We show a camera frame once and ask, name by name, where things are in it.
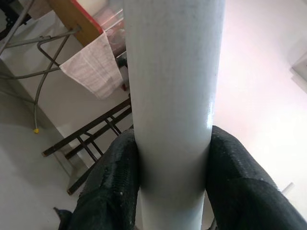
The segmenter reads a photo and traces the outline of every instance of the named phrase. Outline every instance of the white towel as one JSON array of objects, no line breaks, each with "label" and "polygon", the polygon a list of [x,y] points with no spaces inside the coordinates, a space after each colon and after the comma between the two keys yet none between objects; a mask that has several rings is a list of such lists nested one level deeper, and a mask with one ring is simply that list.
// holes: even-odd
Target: white towel
[{"label": "white towel", "polygon": [[105,33],[60,68],[99,99],[108,97],[123,82]]}]

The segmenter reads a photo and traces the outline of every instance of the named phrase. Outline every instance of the white pole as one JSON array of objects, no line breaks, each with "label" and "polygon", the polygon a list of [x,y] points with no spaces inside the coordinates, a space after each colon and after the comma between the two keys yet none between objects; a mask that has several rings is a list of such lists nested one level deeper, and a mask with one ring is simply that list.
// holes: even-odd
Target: white pole
[{"label": "white pole", "polygon": [[144,230],[200,230],[224,0],[124,0]]}]

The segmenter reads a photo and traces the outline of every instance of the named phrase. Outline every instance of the white pipe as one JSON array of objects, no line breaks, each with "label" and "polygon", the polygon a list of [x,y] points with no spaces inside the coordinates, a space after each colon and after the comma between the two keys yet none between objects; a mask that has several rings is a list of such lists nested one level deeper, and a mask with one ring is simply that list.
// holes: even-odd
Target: white pipe
[{"label": "white pipe", "polygon": [[144,230],[200,230],[224,0],[125,0]]}]

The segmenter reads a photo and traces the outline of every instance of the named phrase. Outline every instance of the gray floor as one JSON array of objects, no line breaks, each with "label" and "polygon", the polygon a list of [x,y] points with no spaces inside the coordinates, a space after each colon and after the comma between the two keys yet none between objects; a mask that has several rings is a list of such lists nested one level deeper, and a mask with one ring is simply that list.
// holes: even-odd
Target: gray floor
[{"label": "gray floor", "polygon": [[[9,89],[0,81],[0,88]],[[69,176],[54,156],[41,152],[52,141],[47,132],[33,133],[30,111],[18,99],[0,94],[0,223],[4,230],[54,230],[53,207],[72,210]]]}]

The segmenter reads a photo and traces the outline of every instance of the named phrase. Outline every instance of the wooden board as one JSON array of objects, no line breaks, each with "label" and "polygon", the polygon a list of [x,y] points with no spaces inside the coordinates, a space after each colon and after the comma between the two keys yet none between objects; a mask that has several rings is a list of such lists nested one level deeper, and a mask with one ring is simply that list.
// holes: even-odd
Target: wooden board
[{"label": "wooden board", "polygon": [[67,29],[80,26],[81,31],[75,34],[78,41],[86,46],[103,33],[100,25],[89,15],[76,0],[48,0]]}]

